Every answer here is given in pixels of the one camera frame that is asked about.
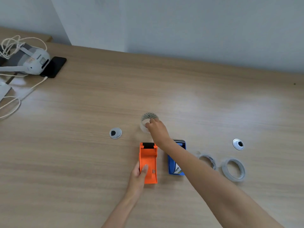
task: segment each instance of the person's right hand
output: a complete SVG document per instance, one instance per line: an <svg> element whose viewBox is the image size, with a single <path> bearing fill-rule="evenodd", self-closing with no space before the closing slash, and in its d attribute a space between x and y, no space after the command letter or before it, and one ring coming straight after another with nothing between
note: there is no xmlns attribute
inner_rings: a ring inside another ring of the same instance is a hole
<svg viewBox="0 0 304 228"><path fill-rule="evenodd" d="M146 127L149 130L155 145L158 147L161 148L167 142L173 141L169 136L167 128L158 118L150 119L150 123L147 122Z"/></svg>

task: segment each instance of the blue tape dispenser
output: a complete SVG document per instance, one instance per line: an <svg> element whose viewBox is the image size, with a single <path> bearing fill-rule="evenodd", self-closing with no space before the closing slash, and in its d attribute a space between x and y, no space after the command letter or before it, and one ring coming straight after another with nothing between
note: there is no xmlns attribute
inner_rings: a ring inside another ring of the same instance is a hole
<svg viewBox="0 0 304 228"><path fill-rule="evenodd" d="M186 142L184 140L177 140L174 139L174 141L186 149ZM185 175L184 172L181 170L181 168L176 164L176 162L168 155L168 169L169 169L169 174L172 175Z"/></svg>

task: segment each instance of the person's left arm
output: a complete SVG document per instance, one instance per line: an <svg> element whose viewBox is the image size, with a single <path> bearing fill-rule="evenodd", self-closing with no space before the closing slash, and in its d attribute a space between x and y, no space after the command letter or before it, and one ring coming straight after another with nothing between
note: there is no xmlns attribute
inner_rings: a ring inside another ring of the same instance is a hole
<svg viewBox="0 0 304 228"><path fill-rule="evenodd" d="M141 196L148 166L145 165L139 173L139 162L135 165L129 178L126 194L112 211L101 228L123 228L126 221Z"/></svg>

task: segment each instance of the charging cable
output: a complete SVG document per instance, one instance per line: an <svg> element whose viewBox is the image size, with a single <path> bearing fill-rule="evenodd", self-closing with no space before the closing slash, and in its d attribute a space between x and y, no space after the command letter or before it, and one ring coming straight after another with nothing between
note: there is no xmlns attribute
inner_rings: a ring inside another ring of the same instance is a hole
<svg viewBox="0 0 304 228"><path fill-rule="evenodd" d="M17 97L15 97L15 96L6 96L6 97L4 97L4 98L14 98L14 99L11 100L10 102L6 103L5 105L1 106L1 107L0 107L0 110L3 109L4 107L6 107L7 105L11 104L14 100L18 100L19 102L18 102L18 105L13 109L12 112L10 112L10 113L8 113L8 114L6 114L6 115L4 115L4 116L1 116L0 119L3 119L3 118L5 118L5 117L7 117L7 116L9 116L9 115L11 115L11 114L13 114L13 113L15 113L15 112L19 109L19 107L21 106L21 100L20 100L20 98L26 96L30 90L32 90L33 88L35 88L37 85L43 83L47 78L48 78L48 77L44 77L44 79L43 79L41 82L37 83L37 84L34 85L32 88L28 89L25 93L23 93L23 94L21 94L21 95L19 95L19 96L17 96Z"/></svg>
<svg viewBox="0 0 304 228"><path fill-rule="evenodd" d="M6 38L4 39L2 42L1 42L1 49L2 49L2 52L0 51L0 57L4 57L6 59L10 59L11 56L13 56L15 53L17 53L20 48L22 46L24 46L25 42L21 42L25 39L38 39L40 41L43 42L44 46L45 46L45 51L47 51L47 45L45 44L45 42L43 40L41 40L40 38L35 38L35 37L28 37L28 38L21 38L20 35L16 35L12 38ZM10 74L3 74L3 73L0 73L0 75L2 76L14 76L14 77L25 77L27 76L28 74L26 75L10 75Z"/></svg>

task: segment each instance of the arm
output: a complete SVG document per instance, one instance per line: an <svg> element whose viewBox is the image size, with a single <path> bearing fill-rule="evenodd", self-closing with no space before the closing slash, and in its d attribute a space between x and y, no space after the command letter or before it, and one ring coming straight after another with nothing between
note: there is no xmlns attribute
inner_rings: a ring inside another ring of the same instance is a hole
<svg viewBox="0 0 304 228"><path fill-rule="evenodd" d="M169 154L224 228L282 228L251 197L177 145L159 119L146 123L155 144Z"/></svg>
<svg viewBox="0 0 304 228"><path fill-rule="evenodd" d="M141 173L139 173L139 162L137 162L130 174L125 196L121 199L101 228L123 228L125 226L132 209L142 193L147 171L148 166L145 165Z"/></svg>

